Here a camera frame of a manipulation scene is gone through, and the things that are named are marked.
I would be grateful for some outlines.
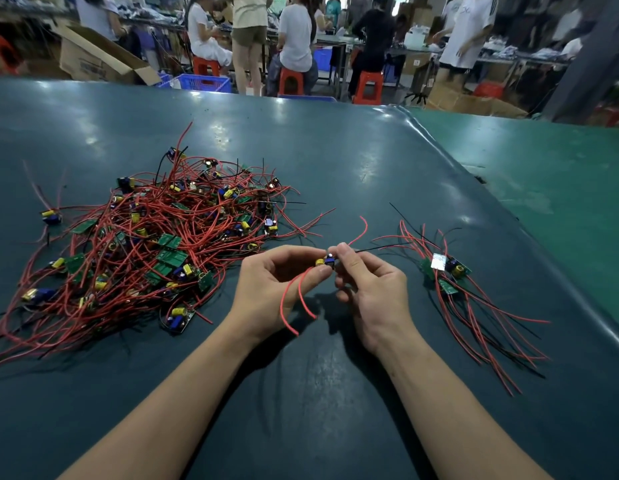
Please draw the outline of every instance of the person in black clothing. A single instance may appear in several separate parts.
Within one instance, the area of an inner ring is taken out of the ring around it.
[[[354,25],[352,33],[365,39],[365,47],[352,64],[352,80],[348,88],[350,97],[356,94],[362,71],[380,72],[385,64],[385,51],[394,39],[395,24],[385,12],[387,0],[373,0],[372,8]]]

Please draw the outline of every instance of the olive shorts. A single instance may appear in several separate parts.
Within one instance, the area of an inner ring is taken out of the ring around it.
[[[251,47],[255,43],[265,45],[267,43],[267,27],[233,29],[231,37],[241,47]]]

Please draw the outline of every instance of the left hand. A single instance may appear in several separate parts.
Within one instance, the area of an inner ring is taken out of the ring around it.
[[[456,53],[457,56],[462,57],[463,55],[465,55],[467,53],[467,51],[472,47],[472,43],[470,42],[466,42],[464,43],[459,49],[458,52]]]
[[[225,326],[230,326],[235,334],[242,334],[254,347],[282,329],[279,309],[287,283],[308,267],[312,270],[302,282],[303,295],[325,281],[332,269],[326,265],[314,267],[314,263],[326,255],[326,250],[308,246],[280,246],[243,259],[234,303],[223,322]],[[285,295],[285,317],[298,300],[298,280]]]

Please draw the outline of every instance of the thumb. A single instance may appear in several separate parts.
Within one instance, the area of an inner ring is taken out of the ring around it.
[[[310,269],[305,278],[303,278],[302,283],[300,284],[300,291],[305,295],[309,291],[316,288],[319,284],[329,278],[332,273],[332,268],[330,268],[326,264],[322,264],[320,266],[316,266]]]
[[[356,286],[358,286],[358,288],[374,276],[369,272],[369,269],[367,269],[367,266],[365,266],[365,263],[362,261],[361,257],[358,256],[358,254],[356,254],[356,252],[344,242],[338,244],[336,247],[336,252],[338,259],[340,259],[340,262],[343,264],[347,273],[356,282]]]

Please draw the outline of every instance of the green table surface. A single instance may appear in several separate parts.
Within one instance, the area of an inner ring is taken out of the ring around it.
[[[619,322],[619,129],[410,112]]]

